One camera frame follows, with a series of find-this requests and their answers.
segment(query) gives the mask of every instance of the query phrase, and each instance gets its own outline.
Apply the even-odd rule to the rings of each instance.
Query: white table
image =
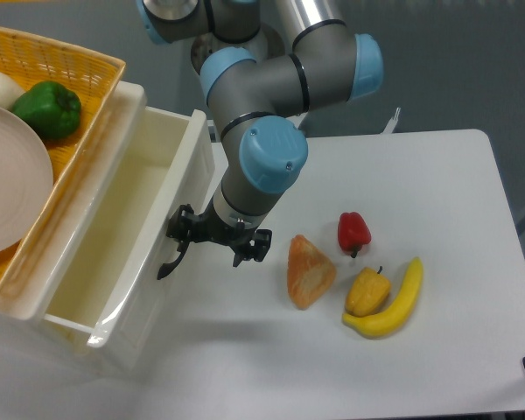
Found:
[[[226,160],[214,146],[219,182]],[[373,241],[336,243],[357,211]],[[263,223],[262,263],[193,244],[136,371],[95,377],[0,347],[0,418],[341,419],[525,410],[525,262],[478,131],[310,139],[298,182]],[[291,237],[338,268],[310,309],[288,299]],[[340,315],[354,275],[383,266],[393,294],[413,256],[425,278],[408,324],[364,339]]]

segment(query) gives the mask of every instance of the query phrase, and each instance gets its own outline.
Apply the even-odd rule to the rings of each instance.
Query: yellow bell pepper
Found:
[[[395,300],[383,312],[366,317],[355,317],[349,313],[342,315],[342,321],[367,337],[381,337],[401,327],[412,313],[424,277],[424,267],[419,258],[414,258],[407,268],[401,289]]]
[[[346,296],[346,311],[356,317],[372,314],[387,298],[391,282],[383,276],[381,269],[375,271],[366,267],[355,278]]]

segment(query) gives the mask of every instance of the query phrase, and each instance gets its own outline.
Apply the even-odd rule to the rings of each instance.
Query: banana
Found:
[[[420,294],[423,277],[424,267],[420,258],[416,257],[410,261],[401,289],[385,311],[361,318],[344,313],[342,321],[367,337],[381,337],[392,333],[402,326],[412,313]]]

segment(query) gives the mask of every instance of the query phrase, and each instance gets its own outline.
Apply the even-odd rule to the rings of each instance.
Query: orange basket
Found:
[[[81,100],[80,127],[61,142],[47,142],[54,187],[43,211],[27,235],[0,252],[0,288],[15,271],[13,266],[31,250],[56,203],[69,186],[90,133],[123,76],[124,61],[54,39],[0,27],[0,72],[23,89],[39,81],[57,81]]]

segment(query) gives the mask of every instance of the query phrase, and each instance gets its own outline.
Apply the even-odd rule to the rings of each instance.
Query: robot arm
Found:
[[[154,0],[143,0],[144,8],[149,2]],[[308,157],[305,136],[285,117],[371,94],[382,83],[378,45],[369,35],[350,34],[333,2],[276,3],[290,38],[290,55],[257,63],[246,49],[229,47],[213,53],[201,68],[200,81],[228,168],[202,214],[183,205],[170,218],[167,236],[179,242],[180,256],[164,264],[158,278],[177,267],[190,242],[229,246],[234,266],[262,261],[272,233],[258,227],[295,183]],[[237,13],[259,6],[250,0],[206,0],[204,9],[197,4],[176,24],[152,14],[149,18],[159,33],[168,34],[166,26],[202,20],[208,4],[212,10],[237,6]]]

